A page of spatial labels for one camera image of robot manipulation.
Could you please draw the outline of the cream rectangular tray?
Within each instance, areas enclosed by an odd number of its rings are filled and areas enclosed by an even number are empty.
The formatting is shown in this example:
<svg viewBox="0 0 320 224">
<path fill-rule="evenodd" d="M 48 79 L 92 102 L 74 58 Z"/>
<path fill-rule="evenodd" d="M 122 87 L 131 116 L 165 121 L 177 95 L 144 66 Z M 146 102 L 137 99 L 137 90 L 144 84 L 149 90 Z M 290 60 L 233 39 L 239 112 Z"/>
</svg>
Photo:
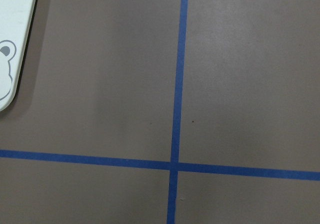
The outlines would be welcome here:
<svg viewBox="0 0 320 224">
<path fill-rule="evenodd" d="M 0 0 L 0 109 L 16 95 L 36 0 Z"/>
</svg>

